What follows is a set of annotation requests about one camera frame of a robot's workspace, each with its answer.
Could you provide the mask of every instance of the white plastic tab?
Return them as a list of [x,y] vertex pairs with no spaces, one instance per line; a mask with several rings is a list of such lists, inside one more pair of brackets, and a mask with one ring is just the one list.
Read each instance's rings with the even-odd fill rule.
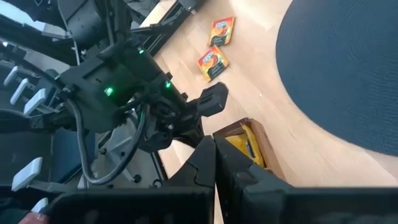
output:
[[11,69],[11,72],[8,73],[6,79],[3,82],[3,85],[8,86],[8,84],[10,84],[10,82],[13,81],[17,76],[17,72],[18,72],[18,66],[14,66],[14,68]]
[[14,94],[12,95],[12,97],[10,99],[11,105],[15,105],[17,103],[17,100],[19,99],[19,97],[21,97],[22,92],[26,89],[28,84],[29,84],[29,80],[27,78],[25,78],[25,79],[23,79],[23,81],[21,81],[17,90],[14,92]]
[[42,170],[43,157],[38,157],[21,169],[12,180],[12,191],[27,187]]
[[40,211],[43,208],[45,208],[47,205],[49,205],[49,199],[43,198],[42,200],[39,200],[39,202],[36,203],[36,205],[32,208],[31,212],[40,213]]
[[45,101],[47,96],[45,88],[39,90],[24,107],[24,115],[29,116],[36,108]]

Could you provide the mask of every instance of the green led light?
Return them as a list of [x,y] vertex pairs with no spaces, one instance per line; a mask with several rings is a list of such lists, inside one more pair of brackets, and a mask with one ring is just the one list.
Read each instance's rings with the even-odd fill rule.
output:
[[165,86],[166,86],[166,88],[170,88],[170,87],[172,86],[172,83],[169,82],[169,81],[167,81],[167,82],[165,83]]
[[109,87],[109,88],[106,88],[105,90],[104,90],[104,92],[105,92],[105,94],[107,95],[107,96],[110,96],[112,93],[113,93],[113,88],[111,88],[111,87]]

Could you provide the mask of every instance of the orange packet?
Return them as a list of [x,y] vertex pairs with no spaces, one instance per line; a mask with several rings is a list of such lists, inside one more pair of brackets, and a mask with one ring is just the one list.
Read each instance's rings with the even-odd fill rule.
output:
[[231,40],[234,22],[235,17],[228,17],[214,21],[211,24],[211,33],[208,45],[222,46],[228,44]]
[[217,46],[212,46],[204,56],[198,60],[198,65],[205,77],[210,82],[223,72],[229,62]]

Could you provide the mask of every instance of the open box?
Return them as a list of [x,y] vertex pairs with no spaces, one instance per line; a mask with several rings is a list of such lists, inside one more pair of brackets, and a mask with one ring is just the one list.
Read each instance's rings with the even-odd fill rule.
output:
[[243,134],[244,130],[242,128],[242,124],[248,126],[254,133],[266,169],[271,170],[278,178],[286,180],[276,154],[268,140],[266,131],[260,122],[251,118],[243,118],[219,131],[216,131],[213,135],[227,138],[229,136]]

